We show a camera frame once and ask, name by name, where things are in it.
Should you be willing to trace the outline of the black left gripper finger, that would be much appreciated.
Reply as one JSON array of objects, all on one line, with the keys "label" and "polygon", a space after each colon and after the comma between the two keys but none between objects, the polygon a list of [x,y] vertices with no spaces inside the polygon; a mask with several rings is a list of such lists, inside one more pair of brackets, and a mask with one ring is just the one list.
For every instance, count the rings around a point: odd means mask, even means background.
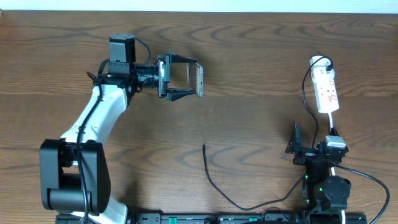
[{"label": "black left gripper finger", "polygon": [[181,55],[175,54],[175,53],[169,53],[170,57],[170,63],[196,63],[197,60],[188,58],[188,57],[183,57]]},{"label": "black left gripper finger", "polygon": [[169,101],[177,101],[184,96],[193,95],[195,94],[194,90],[186,90],[186,89],[179,89],[179,88],[169,88],[166,92],[166,98]]}]

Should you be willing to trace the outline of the white power strip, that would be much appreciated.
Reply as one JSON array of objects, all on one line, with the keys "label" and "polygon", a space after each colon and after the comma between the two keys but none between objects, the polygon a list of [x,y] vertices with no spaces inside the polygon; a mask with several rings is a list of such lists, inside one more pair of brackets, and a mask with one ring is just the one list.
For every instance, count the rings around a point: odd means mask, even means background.
[{"label": "white power strip", "polygon": [[335,71],[325,68],[314,68],[311,74],[315,89],[315,98],[319,113],[332,113],[339,109],[335,86]]}]

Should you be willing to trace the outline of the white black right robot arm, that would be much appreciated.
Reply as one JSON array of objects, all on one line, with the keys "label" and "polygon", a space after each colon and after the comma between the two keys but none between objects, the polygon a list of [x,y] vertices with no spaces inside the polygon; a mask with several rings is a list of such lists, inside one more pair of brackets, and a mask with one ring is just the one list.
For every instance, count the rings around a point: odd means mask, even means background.
[{"label": "white black right robot arm", "polygon": [[316,147],[305,147],[300,127],[295,124],[285,152],[294,155],[293,164],[305,166],[302,197],[307,208],[300,212],[302,222],[346,223],[351,182],[336,175],[335,166],[342,162],[348,148],[336,129],[332,128]]}]

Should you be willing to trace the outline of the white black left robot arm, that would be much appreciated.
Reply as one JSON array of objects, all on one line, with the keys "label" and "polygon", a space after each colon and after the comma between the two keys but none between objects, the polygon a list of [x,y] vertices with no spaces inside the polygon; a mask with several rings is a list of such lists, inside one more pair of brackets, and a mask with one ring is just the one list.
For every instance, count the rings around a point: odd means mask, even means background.
[{"label": "white black left robot arm", "polygon": [[203,97],[203,67],[192,58],[167,53],[153,65],[115,56],[102,61],[89,103],[59,139],[39,150],[42,204],[58,211],[56,223],[135,223],[136,215],[111,196],[104,146],[135,93],[155,88],[160,98],[176,101]]}]

